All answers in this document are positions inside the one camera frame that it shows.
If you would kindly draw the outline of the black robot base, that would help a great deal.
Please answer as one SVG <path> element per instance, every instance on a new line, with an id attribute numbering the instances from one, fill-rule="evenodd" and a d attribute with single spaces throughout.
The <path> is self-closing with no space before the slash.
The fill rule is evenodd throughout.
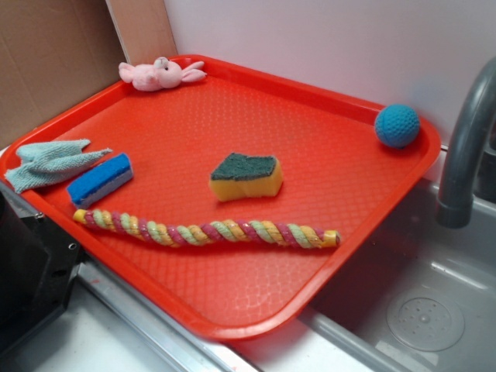
<path id="1" fill-rule="evenodd" d="M 1 355 L 67 309 L 81 245 L 45 215 L 1 197 Z"/>

